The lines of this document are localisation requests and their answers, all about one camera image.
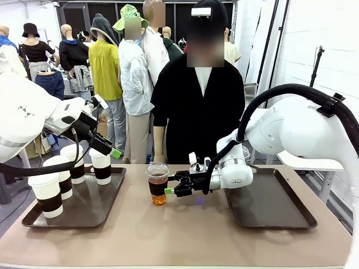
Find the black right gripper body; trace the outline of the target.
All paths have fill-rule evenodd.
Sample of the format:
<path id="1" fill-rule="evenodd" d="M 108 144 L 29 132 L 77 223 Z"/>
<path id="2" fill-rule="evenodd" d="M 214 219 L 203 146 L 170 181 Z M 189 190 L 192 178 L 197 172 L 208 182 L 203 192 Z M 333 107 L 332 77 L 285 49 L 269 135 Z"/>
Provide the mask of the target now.
<path id="1" fill-rule="evenodd" d="M 190 173 L 190 171 L 179 172 L 179 197 L 190 196 L 192 191 L 202 191 L 203 194 L 209 193 L 209 181 L 206 172 Z"/>

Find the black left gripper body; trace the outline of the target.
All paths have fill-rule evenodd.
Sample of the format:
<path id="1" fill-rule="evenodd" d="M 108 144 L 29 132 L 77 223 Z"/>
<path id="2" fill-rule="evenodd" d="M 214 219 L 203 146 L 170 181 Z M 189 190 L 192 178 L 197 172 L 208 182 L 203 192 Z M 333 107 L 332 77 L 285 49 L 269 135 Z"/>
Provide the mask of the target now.
<path id="1" fill-rule="evenodd" d="M 79 141 L 90 143 L 96 135 L 97 125 L 98 121 L 95 117 L 82 111 L 79 118 L 71 124 L 70 128 L 75 130 Z"/>

